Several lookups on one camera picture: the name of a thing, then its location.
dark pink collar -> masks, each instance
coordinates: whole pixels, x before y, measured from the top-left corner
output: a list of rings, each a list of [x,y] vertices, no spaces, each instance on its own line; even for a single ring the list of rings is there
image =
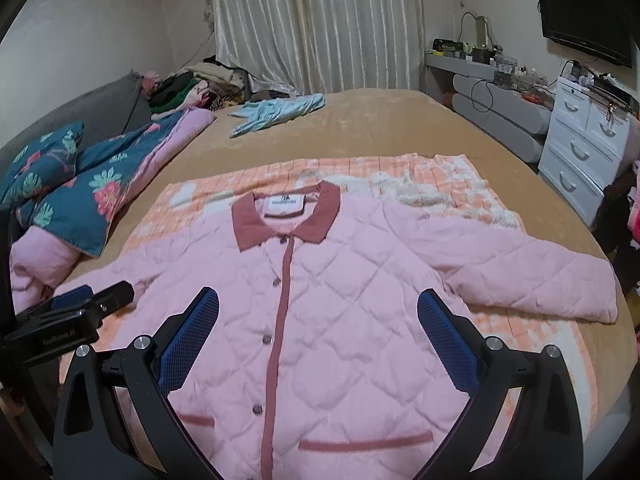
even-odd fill
[[[340,209],[340,188],[330,182],[322,181],[315,186],[302,187],[289,194],[307,194],[319,192],[318,204],[311,216],[303,221],[298,227],[290,232],[305,242],[319,244],[326,238],[335,217]],[[234,225],[234,233],[238,248],[241,251],[247,250],[256,245],[264,243],[269,238],[278,236],[278,232],[269,227],[260,218],[255,209],[257,198],[266,198],[268,195],[261,193],[248,193],[236,200],[231,206],[231,218]]]

blue gripper pad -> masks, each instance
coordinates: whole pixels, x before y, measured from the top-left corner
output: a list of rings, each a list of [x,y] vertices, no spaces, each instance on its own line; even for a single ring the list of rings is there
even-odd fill
[[[203,288],[188,307],[186,319],[160,356],[158,387],[163,396],[184,384],[196,357],[218,320],[220,304],[212,288]]]
[[[444,306],[433,290],[423,291],[418,297],[418,320],[453,385],[472,396],[480,386],[478,359],[440,304]]]
[[[51,303],[51,309],[57,310],[59,308],[66,308],[68,306],[74,306],[80,304],[85,300],[88,300],[94,295],[93,289],[89,285],[81,285],[74,290],[70,290],[65,294],[56,296]]]

tan bedspread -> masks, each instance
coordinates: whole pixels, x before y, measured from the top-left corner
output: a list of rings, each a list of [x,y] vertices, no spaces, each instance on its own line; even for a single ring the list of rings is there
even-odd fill
[[[520,214],[527,233],[604,258],[578,215],[507,149],[462,117],[420,92],[363,89],[331,94],[326,107],[267,130],[230,139],[242,119],[218,119],[174,158],[116,219],[104,253],[83,260],[80,276],[120,254],[127,238],[167,184],[294,158],[464,154],[508,209]],[[607,413],[636,364],[636,340],[618,286],[618,322],[580,322],[598,385],[598,415]]]

white curtain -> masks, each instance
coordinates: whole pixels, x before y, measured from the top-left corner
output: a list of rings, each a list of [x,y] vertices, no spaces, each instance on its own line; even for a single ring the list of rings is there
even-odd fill
[[[213,0],[216,55],[256,88],[419,89],[422,0]]]

wall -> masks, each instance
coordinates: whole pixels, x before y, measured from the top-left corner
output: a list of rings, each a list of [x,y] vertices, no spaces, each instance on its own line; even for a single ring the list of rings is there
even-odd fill
[[[430,49],[435,38],[450,39],[454,35],[455,9],[453,0],[422,0],[425,47]]]
[[[131,69],[175,69],[162,0],[28,0],[0,43],[0,146]]]
[[[611,72],[636,96],[640,91],[640,53],[636,50],[634,69],[615,67],[604,61],[593,62],[593,57],[573,50],[542,36],[538,13],[538,0],[464,0],[465,8],[455,8],[455,36],[460,33],[460,18],[464,10],[486,16],[492,24],[495,41],[504,47],[504,53],[516,57],[521,65],[545,73],[549,82],[558,76],[567,59],[583,60],[596,72]],[[465,18],[463,40],[474,41],[475,25],[472,17]]]
[[[162,0],[162,6],[177,67],[215,54],[215,34],[204,20],[205,0]]]

